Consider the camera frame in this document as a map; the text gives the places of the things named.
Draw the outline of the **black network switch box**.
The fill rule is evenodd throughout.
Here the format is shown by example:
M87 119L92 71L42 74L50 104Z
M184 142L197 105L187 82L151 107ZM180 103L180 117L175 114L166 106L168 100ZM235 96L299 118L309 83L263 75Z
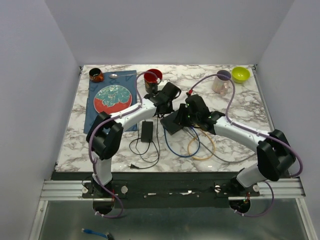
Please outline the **black network switch box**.
M177 115L178 112L175 111L160 120L161 125L170 135L173 135L184 128L183 126L174 123Z

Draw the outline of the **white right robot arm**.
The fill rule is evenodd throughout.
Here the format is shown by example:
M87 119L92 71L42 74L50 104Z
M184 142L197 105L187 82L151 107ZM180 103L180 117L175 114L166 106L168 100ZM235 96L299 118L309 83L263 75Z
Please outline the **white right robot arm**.
M257 163L241 170L230 183L230 191L236 196L243 195L255 183L278 181L296 161L282 131L258 131L232 122L226 114L210 111L197 94L180 104L173 122L183 127L198 126L204 132L229 138L256 153Z

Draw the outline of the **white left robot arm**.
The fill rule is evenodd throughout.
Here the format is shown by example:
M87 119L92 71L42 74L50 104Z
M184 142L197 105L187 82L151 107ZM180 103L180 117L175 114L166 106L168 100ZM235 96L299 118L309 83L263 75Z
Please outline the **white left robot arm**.
M112 157L120 148L123 132L143 120L158 115L172 113L173 100L179 97L181 89L167 82L162 90L146 94L139 102L116 113L102 112L95 118L89 130L89 159L93 166L93 180L96 182L93 191L101 198L107 197L111 191Z

